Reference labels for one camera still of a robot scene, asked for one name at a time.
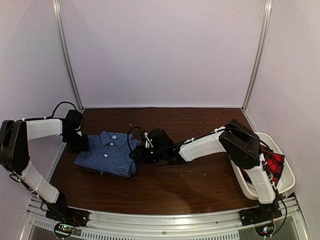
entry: robotic arm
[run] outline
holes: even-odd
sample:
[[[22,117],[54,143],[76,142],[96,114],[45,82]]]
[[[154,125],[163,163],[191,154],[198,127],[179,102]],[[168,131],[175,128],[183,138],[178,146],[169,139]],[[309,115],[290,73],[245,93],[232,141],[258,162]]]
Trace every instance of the robotic arm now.
[[[48,207],[46,217],[70,225],[85,226],[88,212],[68,207],[66,195],[52,186],[33,166],[28,141],[62,135],[69,153],[89,150],[87,135],[81,134],[82,114],[69,110],[65,118],[5,120],[0,128],[0,164],[16,182],[33,190]]]
[[[272,204],[276,194],[273,178],[265,161],[258,135],[232,119],[225,126],[203,137],[174,144],[162,129],[144,133],[144,143],[131,154],[135,160],[156,163],[167,160],[171,165],[185,164],[197,158],[226,152],[239,168],[246,171],[261,204]]]

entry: red plaid cloth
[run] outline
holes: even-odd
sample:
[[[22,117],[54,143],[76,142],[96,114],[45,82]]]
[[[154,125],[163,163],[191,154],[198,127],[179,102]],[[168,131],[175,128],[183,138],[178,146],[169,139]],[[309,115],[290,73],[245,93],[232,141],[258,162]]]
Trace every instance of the red plaid cloth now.
[[[268,148],[262,145],[262,152],[264,157],[267,156],[268,154]],[[284,170],[284,164],[285,164],[285,155],[282,154],[278,154],[278,153],[274,153],[273,150],[270,150],[269,155],[266,159],[266,162],[270,168],[270,171],[273,175],[273,181],[275,183],[275,185],[278,185],[278,182],[280,180],[281,174]],[[240,168],[241,173],[243,175],[244,180],[246,180],[247,182],[251,183],[251,180],[248,176],[248,174],[245,172],[245,170],[243,170],[242,168]]]

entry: shirt collar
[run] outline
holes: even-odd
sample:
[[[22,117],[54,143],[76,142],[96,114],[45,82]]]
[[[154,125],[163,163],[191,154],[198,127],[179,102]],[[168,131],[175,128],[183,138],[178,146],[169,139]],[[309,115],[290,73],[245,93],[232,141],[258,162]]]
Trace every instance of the shirt collar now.
[[[122,148],[124,144],[127,143],[127,135],[124,133],[115,133],[115,132],[106,132],[103,131],[100,134],[100,140],[102,146],[106,146],[107,144],[113,143],[118,148]]]

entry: metal vent grille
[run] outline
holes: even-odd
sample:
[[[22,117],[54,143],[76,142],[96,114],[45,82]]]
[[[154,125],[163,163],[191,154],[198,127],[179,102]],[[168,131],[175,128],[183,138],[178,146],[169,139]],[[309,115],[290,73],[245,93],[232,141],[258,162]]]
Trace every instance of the metal vent grille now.
[[[86,230],[82,230],[81,238],[86,240],[152,240],[158,239],[158,237],[119,237],[119,236],[111,236],[109,234],[97,233],[97,232],[90,232]],[[227,233],[219,233],[213,234],[210,236],[203,236],[203,237],[194,237],[194,238],[181,238],[181,237],[162,237],[161,239],[170,239],[170,240],[240,240],[238,231],[232,231]]]
[[[49,221],[46,220],[42,220],[42,219],[34,219],[33,221],[33,225],[37,226],[37,227],[41,227],[43,229],[48,229],[48,230],[54,230],[55,225],[52,224]]]

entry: black bracket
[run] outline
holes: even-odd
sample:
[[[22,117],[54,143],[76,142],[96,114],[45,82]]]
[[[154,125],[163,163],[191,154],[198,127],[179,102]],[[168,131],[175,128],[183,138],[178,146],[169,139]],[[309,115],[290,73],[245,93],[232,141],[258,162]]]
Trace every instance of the black bracket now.
[[[275,200],[270,204],[263,204],[259,207],[245,209],[240,211],[242,226],[260,224],[271,221],[282,216],[278,202]]]

